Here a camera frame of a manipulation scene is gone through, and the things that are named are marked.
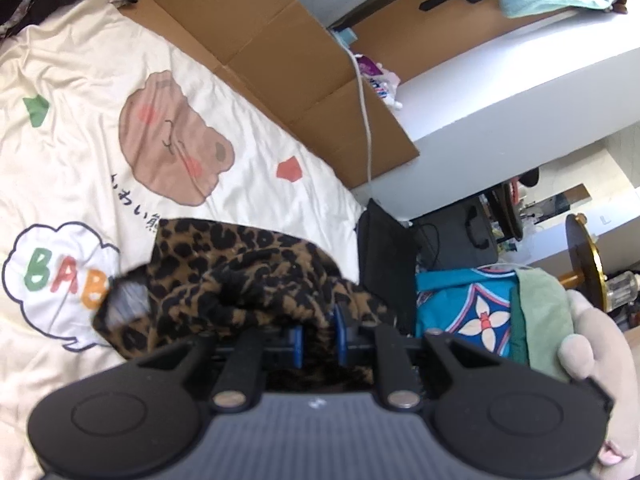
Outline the black gold round stand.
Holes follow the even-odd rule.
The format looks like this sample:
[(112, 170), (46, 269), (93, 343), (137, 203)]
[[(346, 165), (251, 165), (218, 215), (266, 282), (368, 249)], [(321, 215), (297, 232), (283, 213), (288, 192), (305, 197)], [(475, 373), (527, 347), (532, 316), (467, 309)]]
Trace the black gold round stand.
[(568, 214), (565, 217), (567, 251), (572, 270), (559, 278), (565, 289), (576, 289), (593, 307), (608, 310), (608, 290), (605, 284), (599, 249), (587, 230), (587, 219), (583, 214)]

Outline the blue floral patterned bag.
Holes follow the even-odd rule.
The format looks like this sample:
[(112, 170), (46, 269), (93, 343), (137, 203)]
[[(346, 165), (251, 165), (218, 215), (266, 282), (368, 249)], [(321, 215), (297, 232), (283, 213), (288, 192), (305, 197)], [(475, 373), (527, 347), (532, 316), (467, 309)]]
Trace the blue floral patterned bag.
[(441, 330), (506, 358), (511, 350), (511, 292), (517, 284), (513, 271), (419, 272), (416, 336)]

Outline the pink white detergent bottle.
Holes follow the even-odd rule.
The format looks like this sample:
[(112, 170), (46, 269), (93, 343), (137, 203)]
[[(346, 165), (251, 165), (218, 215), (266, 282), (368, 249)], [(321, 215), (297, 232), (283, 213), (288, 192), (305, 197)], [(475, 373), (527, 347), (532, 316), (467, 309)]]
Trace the pink white detergent bottle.
[(404, 106), (397, 99), (400, 78), (381, 64), (365, 55), (355, 55), (360, 75), (370, 84), (376, 95), (391, 110), (401, 110)]

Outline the pink plush toy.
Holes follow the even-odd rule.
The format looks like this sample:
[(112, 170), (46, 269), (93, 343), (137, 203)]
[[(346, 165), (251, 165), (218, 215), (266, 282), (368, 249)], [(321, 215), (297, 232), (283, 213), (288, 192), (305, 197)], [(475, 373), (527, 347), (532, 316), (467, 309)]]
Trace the pink plush toy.
[(597, 382), (614, 401), (593, 474), (599, 479), (632, 479), (639, 473), (639, 387), (634, 356), (612, 318), (577, 290), (566, 294), (574, 333), (560, 344), (560, 364), (570, 378)]

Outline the brown cardboard sheet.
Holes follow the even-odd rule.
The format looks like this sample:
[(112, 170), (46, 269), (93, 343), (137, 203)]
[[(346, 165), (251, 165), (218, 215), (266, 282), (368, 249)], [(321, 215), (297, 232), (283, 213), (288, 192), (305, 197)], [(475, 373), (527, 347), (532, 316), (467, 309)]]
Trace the brown cardboard sheet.
[(297, 0), (139, 0), (126, 13), (227, 81), (349, 188), (419, 155), (348, 53)]

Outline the leopard print garment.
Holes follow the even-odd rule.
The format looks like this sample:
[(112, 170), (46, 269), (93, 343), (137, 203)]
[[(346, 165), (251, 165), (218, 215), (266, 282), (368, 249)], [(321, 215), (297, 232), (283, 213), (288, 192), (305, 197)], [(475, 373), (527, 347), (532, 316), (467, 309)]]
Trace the leopard print garment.
[(368, 382), (370, 367), (342, 372), (335, 361), (337, 308), (367, 326), (395, 317), (309, 240), (219, 221), (163, 219), (150, 261), (112, 281), (92, 327), (126, 359), (196, 334), (303, 327), (307, 354), (296, 376), (315, 384)]

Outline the black bag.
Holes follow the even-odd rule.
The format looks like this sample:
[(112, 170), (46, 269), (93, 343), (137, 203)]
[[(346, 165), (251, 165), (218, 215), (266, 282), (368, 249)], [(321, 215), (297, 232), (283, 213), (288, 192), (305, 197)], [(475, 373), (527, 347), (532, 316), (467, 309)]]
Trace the black bag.
[(369, 200), (356, 227), (360, 283), (394, 312), (396, 327), (416, 331), (416, 257), (409, 229)]

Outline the cream cartoon print bedsheet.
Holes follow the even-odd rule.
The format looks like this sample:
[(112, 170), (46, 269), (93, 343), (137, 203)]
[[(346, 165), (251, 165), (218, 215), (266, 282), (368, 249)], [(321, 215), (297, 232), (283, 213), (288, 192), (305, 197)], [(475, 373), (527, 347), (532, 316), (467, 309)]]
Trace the cream cartoon print bedsheet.
[(1, 474), (35, 479), (28, 415), (120, 363), (91, 321), (160, 222), (310, 240), (359, 276), (361, 207), (332, 168), (111, 0), (81, 0), (1, 46)]

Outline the green folded cloth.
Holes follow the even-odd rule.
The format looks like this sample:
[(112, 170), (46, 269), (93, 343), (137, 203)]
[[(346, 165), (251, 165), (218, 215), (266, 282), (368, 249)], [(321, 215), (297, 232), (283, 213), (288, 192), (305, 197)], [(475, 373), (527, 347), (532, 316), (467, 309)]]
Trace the green folded cloth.
[(540, 269), (516, 270), (518, 284), (510, 292), (509, 358), (561, 382), (568, 382), (558, 352), (574, 333), (565, 288)]

